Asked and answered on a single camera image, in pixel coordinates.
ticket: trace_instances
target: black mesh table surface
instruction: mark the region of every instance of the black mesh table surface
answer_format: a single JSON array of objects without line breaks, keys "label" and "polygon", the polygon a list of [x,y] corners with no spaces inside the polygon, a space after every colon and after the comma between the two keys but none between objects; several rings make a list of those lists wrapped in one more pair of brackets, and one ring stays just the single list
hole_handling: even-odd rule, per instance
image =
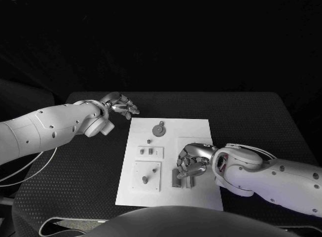
[{"label": "black mesh table surface", "polygon": [[[100,100],[109,92],[76,92],[68,103]],[[271,92],[123,92],[142,111],[139,118],[209,119],[214,143],[239,143],[270,151],[278,158],[318,165],[306,139],[280,96]],[[116,205],[130,120],[111,114],[116,129],[109,136],[77,135],[61,146],[45,170],[28,180],[18,192],[14,221],[21,237],[40,236],[48,220],[110,220],[143,207]],[[28,176],[47,164],[44,153]],[[241,197],[222,190],[225,211],[277,226],[314,226],[322,218],[298,213],[265,201],[257,194]],[[78,231],[45,224],[42,234],[81,235]]]}]

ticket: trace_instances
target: white panel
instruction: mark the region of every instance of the white panel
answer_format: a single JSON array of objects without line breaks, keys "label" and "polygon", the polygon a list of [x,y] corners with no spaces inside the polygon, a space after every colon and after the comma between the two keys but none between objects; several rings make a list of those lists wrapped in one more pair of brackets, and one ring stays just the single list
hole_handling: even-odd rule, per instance
[{"label": "white panel", "polygon": [[[168,132],[163,137],[153,135],[153,127],[165,121]],[[178,168],[178,157],[185,146],[192,143],[214,145],[208,119],[133,118],[122,181],[117,194],[117,205],[166,206],[185,205],[224,210],[221,187],[215,184],[212,166],[202,176],[195,177],[195,186],[172,187],[172,170]],[[146,192],[130,188],[139,147],[163,147],[165,158],[160,160],[160,192]]]},{"label": "white panel", "polygon": [[[136,161],[132,177],[133,191],[160,192],[160,174],[162,162]],[[143,182],[143,177],[147,177],[147,183]]]},{"label": "white panel", "polygon": [[137,147],[137,160],[163,159],[163,147]]}]

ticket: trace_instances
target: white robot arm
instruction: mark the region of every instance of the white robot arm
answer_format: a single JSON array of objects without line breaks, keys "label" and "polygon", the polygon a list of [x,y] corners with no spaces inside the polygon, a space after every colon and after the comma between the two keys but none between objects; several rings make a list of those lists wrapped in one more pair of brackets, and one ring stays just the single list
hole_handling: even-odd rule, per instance
[{"label": "white robot arm", "polygon": [[103,132],[109,135],[116,127],[110,121],[111,110],[127,119],[132,113],[140,113],[133,101],[113,92],[100,101],[53,106],[0,122],[0,165],[63,146],[78,134],[93,137]]},{"label": "white robot arm", "polygon": [[218,149],[208,144],[189,144],[179,155],[179,179],[201,176],[208,165],[214,168],[216,185],[235,194],[251,197],[257,193],[271,203],[322,217],[321,167],[278,158],[265,161],[241,146]]}]

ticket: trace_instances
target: white cable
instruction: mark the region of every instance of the white cable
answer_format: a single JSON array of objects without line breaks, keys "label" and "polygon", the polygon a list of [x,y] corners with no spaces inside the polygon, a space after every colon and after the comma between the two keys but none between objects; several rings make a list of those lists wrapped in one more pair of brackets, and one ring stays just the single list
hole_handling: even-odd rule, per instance
[{"label": "white cable", "polygon": [[7,176],[4,179],[0,179],[0,182],[7,179],[9,179],[12,176],[15,176],[35,161],[37,159],[41,157],[44,152],[40,153],[40,155],[35,157],[35,159],[28,163],[28,165],[19,170],[17,171],[14,174],[11,174],[9,176]]},{"label": "white cable", "polygon": [[[50,162],[51,162],[51,160],[53,160],[53,158],[54,158],[54,156],[55,156],[57,149],[55,149],[55,152],[54,152],[53,157],[51,157],[51,159],[50,159]],[[41,168],[41,170],[40,170],[30,178],[27,178],[25,180],[22,180],[21,182],[18,182],[18,183],[15,183],[15,184],[0,185],[0,188],[2,188],[2,187],[12,186],[12,185],[17,185],[17,184],[21,184],[22,182],[25,182],[25,181],[28,181],[31,178],[34,178],[34,177],[42,172],[42,170],[44,170],[45,167],[48,166],[50,162],[45,164],[45,166]]]},{"label": "white cable", "polygon": [[241,144],[234,144],[234,143],[229,143],[229,144],[241,146],[241,147],[247,147],[247,148],[264,153],[271,159],[278,159],[277,156],[272,153],[270,153],[268,151],[260,149],[258,147],[252,147],[252,146],[247,146],[247,145],[241,145]]}]

